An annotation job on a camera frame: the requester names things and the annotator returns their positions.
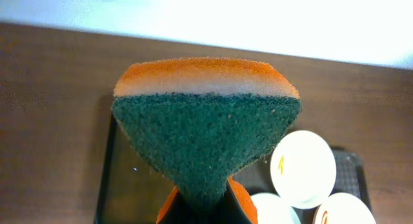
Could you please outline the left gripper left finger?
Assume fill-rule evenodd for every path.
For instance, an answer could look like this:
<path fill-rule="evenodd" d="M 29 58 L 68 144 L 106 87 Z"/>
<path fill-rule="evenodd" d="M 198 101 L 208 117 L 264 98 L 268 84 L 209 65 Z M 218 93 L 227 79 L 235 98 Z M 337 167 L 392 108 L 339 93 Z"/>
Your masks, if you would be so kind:
<path fill-rule="evenodd" d="M 174 187 L 157 215 L 156 223 L 193 223 L 194 211 L 177 187 Z"/>

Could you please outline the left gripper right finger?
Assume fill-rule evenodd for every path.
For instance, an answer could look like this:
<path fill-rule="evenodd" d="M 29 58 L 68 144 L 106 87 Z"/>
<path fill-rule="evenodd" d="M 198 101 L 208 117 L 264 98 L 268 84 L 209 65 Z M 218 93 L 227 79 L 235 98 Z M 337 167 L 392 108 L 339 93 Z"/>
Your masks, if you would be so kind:
<path fill-rule="evenodd" d="M 247 190 L 229 177 L 222 200 L 222 223 L 258 224 L 257 208 Z"/>

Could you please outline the orange green scrub sponge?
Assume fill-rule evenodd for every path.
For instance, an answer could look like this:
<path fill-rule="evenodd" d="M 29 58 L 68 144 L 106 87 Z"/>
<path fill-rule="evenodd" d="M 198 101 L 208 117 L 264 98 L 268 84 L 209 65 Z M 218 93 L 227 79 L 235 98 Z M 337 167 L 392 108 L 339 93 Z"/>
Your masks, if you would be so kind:
<path fill-rule="evenodd" d="M 271 65 L 206 57 L 132 65 L 112 105 L 134 150 L 199 206 L 270 153 L 300 111 L 299 92 Z"/>

